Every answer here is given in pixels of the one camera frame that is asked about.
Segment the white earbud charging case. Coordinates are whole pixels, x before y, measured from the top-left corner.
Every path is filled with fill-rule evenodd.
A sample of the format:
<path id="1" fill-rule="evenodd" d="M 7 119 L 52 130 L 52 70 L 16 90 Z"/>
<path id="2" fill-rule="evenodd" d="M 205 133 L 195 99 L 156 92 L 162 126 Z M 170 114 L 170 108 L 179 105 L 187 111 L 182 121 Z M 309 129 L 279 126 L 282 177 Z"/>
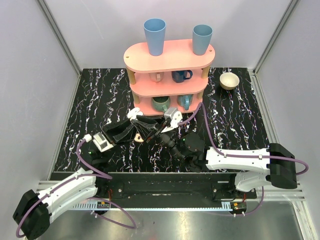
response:
<path id="1" fill-rule="evenodd" d="M 133 119 L 136 119 L 137 116 L 143 116 L 143 115 L 144 114 L 141 111 L 141 109 L 139 107 L 135 107 L 128 112 L 127 118 L 130 120 L 133 120 Z"/>

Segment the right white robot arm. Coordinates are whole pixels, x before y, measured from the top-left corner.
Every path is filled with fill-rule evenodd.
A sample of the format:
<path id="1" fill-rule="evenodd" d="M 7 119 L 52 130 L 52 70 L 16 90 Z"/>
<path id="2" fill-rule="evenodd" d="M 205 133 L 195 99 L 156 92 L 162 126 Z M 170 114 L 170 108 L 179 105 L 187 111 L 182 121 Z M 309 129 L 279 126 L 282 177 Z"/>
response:
<path id="1" fill-rule="evenodd" d="M 239 198 L 256 187 L 273 186 L 279 189 L 296 189 L 297 172 L 295 157 L 281 144 L 256 150 L 219 150 L 207 147 L 195 132 L 175 140 L 169 131 L 182 125 L 182 115 L 152 118 L 137 115 L 130 123 L 145 143 L 156 140 L 170 155 L 185 163 L 191 172 L 204 170 L 238 170 L 227 185 L 228 195 Z"/>

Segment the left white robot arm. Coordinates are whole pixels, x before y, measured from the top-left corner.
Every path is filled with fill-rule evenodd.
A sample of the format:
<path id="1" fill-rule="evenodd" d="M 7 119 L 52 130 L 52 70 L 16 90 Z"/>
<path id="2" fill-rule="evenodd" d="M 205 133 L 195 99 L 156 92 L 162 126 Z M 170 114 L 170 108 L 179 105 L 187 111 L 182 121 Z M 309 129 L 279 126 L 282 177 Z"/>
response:
<path id="1" fill-rule="evenodd" d="M 112 176 L 97 164 L 85 160 L 81 155 L 84 144 L 93 142 L 98 153 L 112 150 L 116 145 L 131 141 L 136 129 L 130 119 L 107 124 L 100 132 L 86 134 L 76 147 L 81 168 L 54 186 L 35 192 L 25 192 L 13 213 L 17 223 L 16 237 L 35 240 L 43 235 L 61 214 L 76 204 L 93 198 L 103 198 L 108 193 L 107 182 Z"/>

